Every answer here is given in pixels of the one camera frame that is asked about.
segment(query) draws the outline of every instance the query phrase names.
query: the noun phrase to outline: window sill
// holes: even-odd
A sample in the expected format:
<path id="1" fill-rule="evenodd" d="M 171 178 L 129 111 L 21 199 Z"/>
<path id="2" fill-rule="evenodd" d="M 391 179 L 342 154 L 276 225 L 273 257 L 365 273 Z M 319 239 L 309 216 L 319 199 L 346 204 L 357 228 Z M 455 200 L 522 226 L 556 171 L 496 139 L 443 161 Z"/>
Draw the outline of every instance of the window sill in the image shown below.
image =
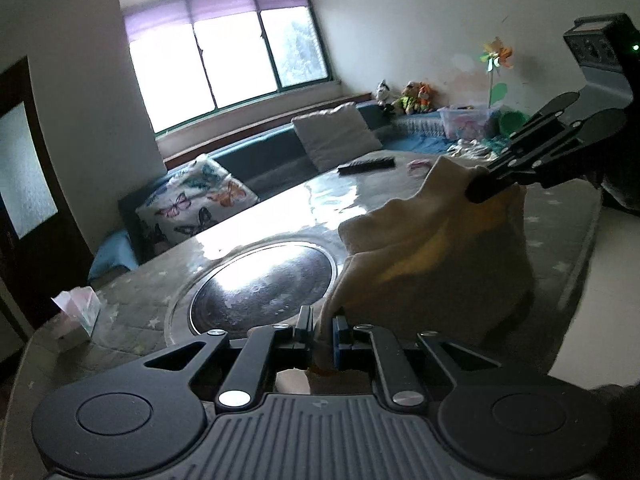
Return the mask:
<path id="1" fill-rule="evenodd" d="M 302 88 L 257 98 L 254 101 L 214 112 L 156 137 L 166 163 L 240 128 L 265 121 L 292 110 L 308 107 L 342 96 L 340 81 L 325 81 Z"/>

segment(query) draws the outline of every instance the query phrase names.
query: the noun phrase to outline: white pillow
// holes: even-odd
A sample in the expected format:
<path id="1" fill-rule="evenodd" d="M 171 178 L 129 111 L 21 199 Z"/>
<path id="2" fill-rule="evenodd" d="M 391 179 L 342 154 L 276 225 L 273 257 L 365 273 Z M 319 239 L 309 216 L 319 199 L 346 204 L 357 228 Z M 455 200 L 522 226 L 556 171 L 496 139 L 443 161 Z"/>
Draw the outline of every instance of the white pillow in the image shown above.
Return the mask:
<path id="1" fill-rule="evenodd" d="M 215 160 L 200 155 L 136 209 L 158 254 L 233 215 L 258 197 Z"/>
<path id="2" fill-rule="evenodd" d="M 321 173 L 382 149 L 355 103 L 301 115 L 291 122 L 306 154 Z"/>

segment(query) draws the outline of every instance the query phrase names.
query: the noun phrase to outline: door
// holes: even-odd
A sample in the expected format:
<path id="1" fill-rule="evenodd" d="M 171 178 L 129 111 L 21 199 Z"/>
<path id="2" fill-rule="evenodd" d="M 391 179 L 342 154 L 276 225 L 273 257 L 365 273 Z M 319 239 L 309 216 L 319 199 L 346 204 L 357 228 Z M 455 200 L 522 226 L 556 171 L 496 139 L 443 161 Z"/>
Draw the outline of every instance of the door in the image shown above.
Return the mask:
<path id="1" fill-rule="evenodd" d="M 40 131 L 27 59 L 0 74 L 0 277 L 34 328 L 61 290 L 86 284 L 91 253 Z"/>

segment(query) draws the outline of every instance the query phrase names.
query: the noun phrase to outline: black remote control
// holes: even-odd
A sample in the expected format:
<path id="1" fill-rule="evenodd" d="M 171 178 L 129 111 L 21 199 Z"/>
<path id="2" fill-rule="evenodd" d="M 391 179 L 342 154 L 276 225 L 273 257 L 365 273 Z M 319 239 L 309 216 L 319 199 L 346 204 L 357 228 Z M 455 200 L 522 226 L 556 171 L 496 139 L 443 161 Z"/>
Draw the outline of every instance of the black remote control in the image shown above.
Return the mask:
<path id="1" fill-rule="evenodd" d="M 385 170 L 386 168 L 395 167 L 396 160 L 392 156 L 383 156 L 381 158 L 356 160 L 349 164 L 343 164 L 338 166 L 338 173 L 341 175 L 350 175 L 354 173 L 364 173 L 365 171 Z"/>

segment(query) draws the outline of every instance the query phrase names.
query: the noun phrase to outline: white tile floor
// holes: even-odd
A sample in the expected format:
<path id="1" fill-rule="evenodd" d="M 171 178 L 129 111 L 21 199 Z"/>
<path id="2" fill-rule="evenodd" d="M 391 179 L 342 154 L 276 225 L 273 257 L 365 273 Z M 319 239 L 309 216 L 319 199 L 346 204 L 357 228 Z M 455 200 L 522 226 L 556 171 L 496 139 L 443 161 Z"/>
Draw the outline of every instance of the white tile floor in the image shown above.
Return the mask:
<path id="1" fill-rule="evenodd" d="M 603 209 L 586 289 L 550 375 L 583 388 L 640 380 L 640 218 Z"/>

